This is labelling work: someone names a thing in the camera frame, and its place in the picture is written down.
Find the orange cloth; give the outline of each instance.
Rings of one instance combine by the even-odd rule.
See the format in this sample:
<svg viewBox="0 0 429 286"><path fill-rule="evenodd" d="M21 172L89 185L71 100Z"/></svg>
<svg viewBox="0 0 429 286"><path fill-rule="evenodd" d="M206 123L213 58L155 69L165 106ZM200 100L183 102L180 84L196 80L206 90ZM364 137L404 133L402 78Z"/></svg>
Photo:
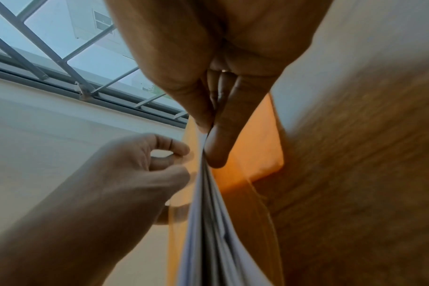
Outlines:
<svg viewBox="0 0 429 286"><path fill-rule="evenodd" d="M189 120L183 138L193 151L201 154L197 128ZM195 156L185 166L197 172L200 158ZM266 206L251 182L280 170L284 165L276 118L267 95L254 111L221 169L212 169L241 242L257 265L276 286L284 285L277 237ZM169 210L168 285L175 285L180 256L186 236L187 213L177 206L191 202L194 183L172 197Z"/></svg>

